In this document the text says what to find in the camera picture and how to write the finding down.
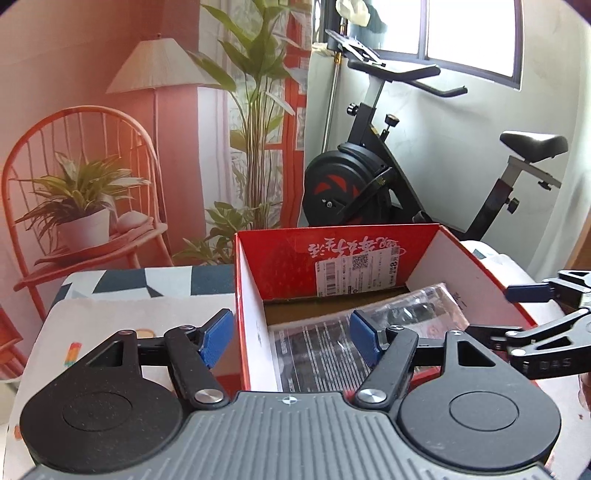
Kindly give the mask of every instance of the screw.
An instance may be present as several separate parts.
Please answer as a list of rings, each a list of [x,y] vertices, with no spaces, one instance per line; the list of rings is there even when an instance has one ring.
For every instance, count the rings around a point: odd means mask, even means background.
[[[201,403],[218,403],[223,400],[223,393],[217,388],[204,388],[195,393],[195,400]]]
[[[387,395],[377,388],[364,388],[357,393],[357,398],[365,403],[382,403]]]

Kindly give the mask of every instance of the patterned cloth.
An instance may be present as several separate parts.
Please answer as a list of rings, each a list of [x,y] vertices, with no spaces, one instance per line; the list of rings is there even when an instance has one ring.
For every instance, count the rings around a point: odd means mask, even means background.
[[[220,308],[234,310],[234,292],[233,265],[99,270],[70,275],[56,295],[21,378],[8,426],[4,479],[18,480],[34,466],[18,422],[25,403],[48,382],[118,330],[133,328],[139,337],[149,338],[183,323],[202,325]],[[203,296],[202,301],[196,296]],[[156,297],[160,298],[147,308],[144,299]],[[172,304],[166,297],[178,301]],[[56,306],[67,299],[105,301],[100,306],[105,315],[97,322],[96,314],[92,314],[97,307],[84,300]],[[125,306],[115,304],[121,300],[127,300]],[[119,314],[129,312],[133,305],[144,309],[143,314]],[[190,321],[180,320],[179,312],[183,320],[188,312]],[[233,347],[228,350],[237,350],[236,345]],[[142,367],[142,374],[172,389],[166,367]]]

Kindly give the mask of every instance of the potted plant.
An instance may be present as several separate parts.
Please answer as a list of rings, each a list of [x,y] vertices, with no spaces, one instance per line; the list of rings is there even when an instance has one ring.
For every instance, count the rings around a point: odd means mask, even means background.
[[[301,48],[288,38],[281,25],[291,12],[310,12],[307,2],[286,0],[251,0],[249,11],[236,21],[210,5],[202,5],[232,35],[219,40],[226,57],[234,66],[233,76],[207,55],[188,51],[195,64],[207,72],[232,97],[240,115],[240,128],[230,131],[230,146],[245,153],[245,165],[232,167],[236,182],[243,193],[244,206],[254,212],[254,229],[276,228],[279,222],[269,222],[270,208],[279,205],[272,191],[278,183],[280,170],[267,149],[269,136],[283,122],[285,114],[295,115],[285,101],[283,84],[291,77],[284,66],[287,44]]]
[[[40,227],[39,237],[57,227],[61,240],[72,252],[109,241],[110,211],[115,201],[129,198],[132,187],[147,185],[146,179],[131,177],[131,170],[119,168],[120,157],[74,162],[62,153],[56,161],[62,176],[45,175],[21,181],[33,184],[33,193],[44,201],[15,223],[30,220],[30,230]]]
[[[234,236],[241,230],[251,230],[257,210],[269,207],[260,205],[256,208],[236,209],[229,203],[213,204],[214,208],[206,209],[211,218],[207,222],[213,225],[209,235],[194,241],[183,238],[187,247],[175,254],[175,258],[195,259],[197,265],[233,264]]]

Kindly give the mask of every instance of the exercise bike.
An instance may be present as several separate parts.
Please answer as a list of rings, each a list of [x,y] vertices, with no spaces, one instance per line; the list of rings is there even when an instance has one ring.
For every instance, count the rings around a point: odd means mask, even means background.
[[[369,74],[369,87],[363,102],[352,103],[347,108],[347,113],[355,117],[348,141],[335,151],[321,153],[306,168],[302,206],[309,225],[433,223],[385,143],[390,128],[396,127],[400,120],[386,115],[387,127],[381,133],[372,125],[372,120],[386,82],[406,83],[441,98],[464,95],[467,88],[438,90],[418,81],[439,75],[438,66],[396,72],[386,67],[376,52],[357,40],[332,30],[327,33],[329,49],[341,52],[348,59],[349,68]],[[565,137],[506,131],[500,140],[523,159],[509,156],[505,171],[466,232],[448,226],[462,240],[482,239],[505,206],[510,213],[515,212],[519,200],[509,197],[522,171],[538,178],[538,184],[546,190],[552,186],[561,187],[557,179],[533,164],[567,152],[569,146]],[[392,205],[390,191],[400,207]]]

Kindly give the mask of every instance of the tall plant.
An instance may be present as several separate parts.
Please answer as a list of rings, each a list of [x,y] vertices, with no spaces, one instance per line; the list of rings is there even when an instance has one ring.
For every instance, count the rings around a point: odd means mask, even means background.
[[[268,228],[274,166],[265,150],[269,134],[277,129],[285,112],[293,108],[281,97],[281,82],[290,76],[284,67],[286,43],[293,43],[277,31],[282,15],[291,10],[309,11],[303,3],[284,5],[279,0],[251,0],[259,16],[258,31],[238,26],[226,12],[203,5],[228,32],[234,42],[219,40],[230,62],[241,73],[238,82],[224,68],[203,53],[189,55],[193,61],[231,95],[240,113],[241,128],[230,132],[230,144],[246,154],[245,171],[234,171],[241,183],[245,207],[253,209],[252,227]]]

